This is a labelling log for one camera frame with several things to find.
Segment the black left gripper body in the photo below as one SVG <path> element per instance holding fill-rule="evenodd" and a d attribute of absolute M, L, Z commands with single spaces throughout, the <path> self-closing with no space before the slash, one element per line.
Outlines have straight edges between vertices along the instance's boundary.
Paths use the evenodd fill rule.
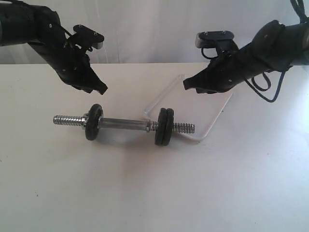
<path fill-rule="evenodd" d="M 67 85 L 86 85 L 86 72 L 90 65 L 88 50 L 82 49 L 66 38 L 59 26 L 43 29 L 38 34 L 36 52 Z"/>

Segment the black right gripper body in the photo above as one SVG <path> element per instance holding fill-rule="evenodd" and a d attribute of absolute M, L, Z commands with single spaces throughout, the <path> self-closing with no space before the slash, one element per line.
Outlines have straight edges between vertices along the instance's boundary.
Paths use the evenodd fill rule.
<path fill-rule="evenodd" d="M 207 67 L 207 89 L 226 92 L 234 86 L 268 70 L 249 49 L 225 53 Z"/>

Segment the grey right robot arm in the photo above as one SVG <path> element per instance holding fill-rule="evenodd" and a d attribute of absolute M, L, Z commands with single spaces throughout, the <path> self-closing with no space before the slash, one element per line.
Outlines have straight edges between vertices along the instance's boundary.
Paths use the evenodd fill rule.
<path fill-rule="evenodd" d="M 230 31 L 209 31 L 197 35 L 196 46 L 214 48 L 217 56 L 208 66 L 183 81 L 184 89 L 197 93 L 228 92 L 241 82 L 263 73 L 285 72 L 309 63 L 309 24 L 285 26 L 277 20 L 264 25 L 242 48 Z"/>

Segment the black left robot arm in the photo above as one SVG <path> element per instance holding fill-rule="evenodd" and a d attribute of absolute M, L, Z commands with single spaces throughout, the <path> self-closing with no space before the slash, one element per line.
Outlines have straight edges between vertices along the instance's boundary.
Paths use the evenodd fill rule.
<path fill-rule="evenodd" d="M 104 36 L 84 25 L 62 25 L 56 11 L 21 0 L 0 2 L 0 44 L 28 44 L 56 72 L 66 85 L 86 93 L 104 94 L 108 87 L 90 65 L 87 52 L 101 49 Z"/>

